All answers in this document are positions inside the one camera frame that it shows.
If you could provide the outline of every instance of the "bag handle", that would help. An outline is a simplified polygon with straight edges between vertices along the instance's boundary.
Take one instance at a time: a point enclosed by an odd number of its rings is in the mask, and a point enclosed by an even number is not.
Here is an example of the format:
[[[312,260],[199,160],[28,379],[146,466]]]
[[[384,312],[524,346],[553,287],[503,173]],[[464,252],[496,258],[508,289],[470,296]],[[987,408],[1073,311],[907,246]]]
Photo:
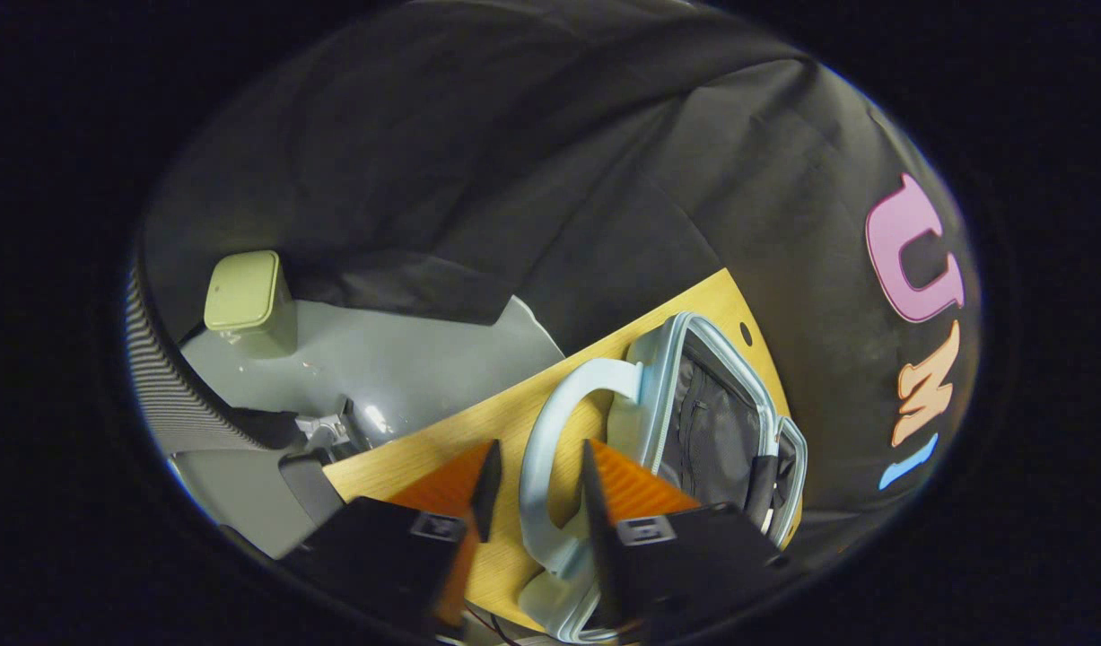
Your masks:
[[[531,438],[526,441],[526,453],[522,457],[517,511],[522,521],[522,545],[553,576],[558,576],[570,563],[579,546],[578,539],[550,521],[550,512],[546,507],[558,437],[582,397],[597,390],[609,390],[637,404],[641,384],[642,363],[591,359],[558,384],[534,421]]]

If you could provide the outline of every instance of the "small box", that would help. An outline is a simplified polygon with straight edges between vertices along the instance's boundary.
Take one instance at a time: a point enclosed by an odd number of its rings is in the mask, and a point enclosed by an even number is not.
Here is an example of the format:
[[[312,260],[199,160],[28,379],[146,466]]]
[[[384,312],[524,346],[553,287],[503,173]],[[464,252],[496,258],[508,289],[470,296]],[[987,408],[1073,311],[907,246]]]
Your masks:
[[[295,303],[273,250],[229,255],[206,287],[203,322],[251,359],[295,352]]]

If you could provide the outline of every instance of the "orange letter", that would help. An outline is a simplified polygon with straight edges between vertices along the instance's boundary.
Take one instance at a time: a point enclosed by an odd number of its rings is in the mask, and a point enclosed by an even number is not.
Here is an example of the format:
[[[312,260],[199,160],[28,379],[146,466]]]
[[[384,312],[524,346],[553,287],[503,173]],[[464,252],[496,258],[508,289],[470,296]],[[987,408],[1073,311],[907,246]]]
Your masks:
[[[957,350],[960,347],[961,327],[953,320],[945,344],[919,364],[914,366],[908,363],[897,373],[897,396],[902,399],[900,413],[904,416],[894,426],[894,446],[905,441],[926,421],[948,408],[948,398],[953,395],[953,384],[940,385],[940,382],[957,361]]]

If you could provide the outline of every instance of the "bag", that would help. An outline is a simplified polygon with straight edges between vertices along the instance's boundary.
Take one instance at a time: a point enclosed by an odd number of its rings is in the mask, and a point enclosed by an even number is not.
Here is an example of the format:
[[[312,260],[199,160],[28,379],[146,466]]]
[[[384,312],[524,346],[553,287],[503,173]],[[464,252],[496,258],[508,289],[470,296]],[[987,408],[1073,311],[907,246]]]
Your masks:
[[[614,391],[607,442],[699,503],[738,503],[784,548],[800,518],[807,451],[791,418],[715,324],[683,311],[643,335],[625,361],[592,359],[550,393],[519,479],[522,543],[546,571],[517,604],[562,642],[614,638],[588,625],[599,602],[586,512],[558,528],[546,510],[555,447],[570,413],[595,390]]]

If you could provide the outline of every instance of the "wooden table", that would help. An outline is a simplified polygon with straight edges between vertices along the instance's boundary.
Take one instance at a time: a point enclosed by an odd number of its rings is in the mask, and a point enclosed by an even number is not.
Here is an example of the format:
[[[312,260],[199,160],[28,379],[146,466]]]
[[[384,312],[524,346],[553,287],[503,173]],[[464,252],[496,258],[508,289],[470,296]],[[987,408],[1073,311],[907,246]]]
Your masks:
[[[493,510],[490,541],[478,549],[467,598],[498,616],[541,629],[517,606],[519,591],[541,569],[522,548],[522,529],[517,519],[517,475],[522,471],[526,437],[546,397],[567,373],[595,357],[623,359],[633,339],[662,326],[666,318],[678,311],[697,311],[713,320],[763,377],[777,413],[788,414],[781,381],[754,315],[730,273],[720,270],[584,351],[567,357],[490,399],[481,401],[417,434],[326,466],[323,471],[347,502],[360,495],[386,500],[468,447],[491,438],[501,439],[502,485]],[[740,324],[749,328],[752,347],[743,339]],[[473,369],[473,365],[468,365],[468,371]],[[563,429],[550,475],[549,499],[550,517],[559,525],[578,511],[581,440],[603,437],[604,417],[611,399],[610,392],[590,394]]]

